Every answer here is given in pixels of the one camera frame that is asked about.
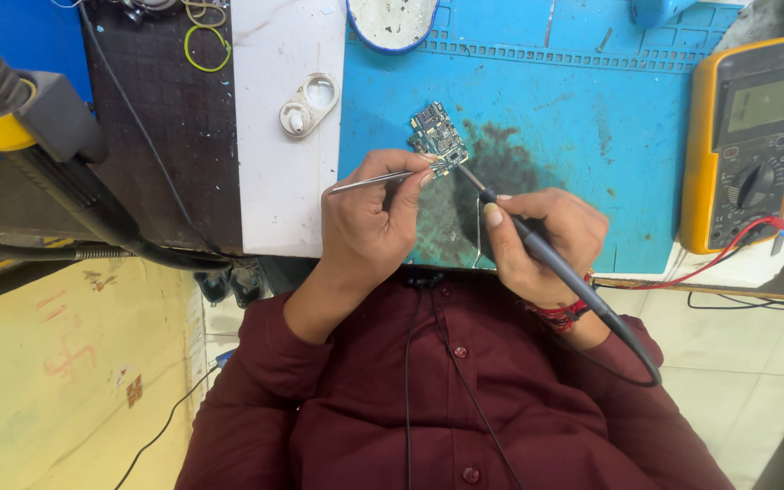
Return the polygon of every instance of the soldering iron handle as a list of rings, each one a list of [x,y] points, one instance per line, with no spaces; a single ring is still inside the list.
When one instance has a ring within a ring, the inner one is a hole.
[[[637,384],[641,386],[656,386],[661,384],[661,373],[659,372],[658,367],[655,365],[655,362],[652,361],[652,357],[649,355],[646,347],[640,342],[640,339],[637,338],[628,325],[619,318],[616,312],[610,308],[589,284],[583,281],[582,276],[574,271],[573,268],[564,261],[561,255],[559,255],[559,252],[556,252],[538,232],[528,228],[528,226],[516,216],[511,216],[511,218],[513,219],[513,224],[516,226],[516,231],[522,239],[525,248],[528,249],[533,256],[539,257],[552,272],[556,273],[567,287],[571,288],[571,291],[573,291],[574,294],[579,296],[585,304],[588,304],[592,308],[592,311],[595,312],[595,315],[597,315],[598,318],[616,334],[616,337],[630,347],[637,358],[646,366],[649,375],[652,377],[652,381]]]

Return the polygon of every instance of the multimeter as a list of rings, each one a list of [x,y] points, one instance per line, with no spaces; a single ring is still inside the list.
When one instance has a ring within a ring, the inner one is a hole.
[[[692,82],[680,244],[709,254],[752,221],[784,216],[784,38],[713,53]]]

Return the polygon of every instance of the hand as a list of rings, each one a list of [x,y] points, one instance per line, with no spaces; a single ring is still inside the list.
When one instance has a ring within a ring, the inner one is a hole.
[[[388,211],[386,186],[322,195],[322,256],[316,269],[283,309],[289,328],[314,343],[328,334],[407,257],[417,240],[419,193],[434,173],[435,155],[375,150],[343,181],[343,186],[386,173],[414,172],[398,186]]]
[[[525,251],[510,215],[544,220],[550,245],[580,275],[585,275],[601,253],[609,227],[606,216],[579,197],[556,188],[499,195],[497,205],[485,206],[486,228],[501,282],[539,308],[574,304],[577,295]]]

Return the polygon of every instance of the tweezers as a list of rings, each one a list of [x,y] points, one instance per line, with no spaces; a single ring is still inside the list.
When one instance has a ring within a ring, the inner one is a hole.
[[[448,165],[449,163],[447,162],[436,162],[429,165],[429,168],[432,170],[437,170],[439,168],[447,167]],[[328,195],[335,195],[345,191],[351,191],[353,189],[358,189],[367,186],[375,186],[377,184],[383,184],[389,181],[399,181],[401,179],[407,178],[410,175],[413,175],[413,172],[410,172],[409,170],[387,173],[386,175],[374,177],[373,179],[367,179],[365,181],[356,182],[353,184],[347,184],[345,186],[335,187],[334,189],[331,190],[331,192],[328,193]]]

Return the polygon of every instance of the blue silicone mat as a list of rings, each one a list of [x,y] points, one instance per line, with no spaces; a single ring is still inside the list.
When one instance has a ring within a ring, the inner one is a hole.
[[[499,193],[559,186],[609,217],[596,271],[662,272],[679,218],[691,71],[740,6],[697,4],[649,30],[626,0],[552,6],[441,1],[429,37],[400,57],[349,30],[339,174],[371,149],[410,149],[410,117],[437,100],[471,168]],[[475,197],[455,173],[427,186],[408,261],[493,268]]]

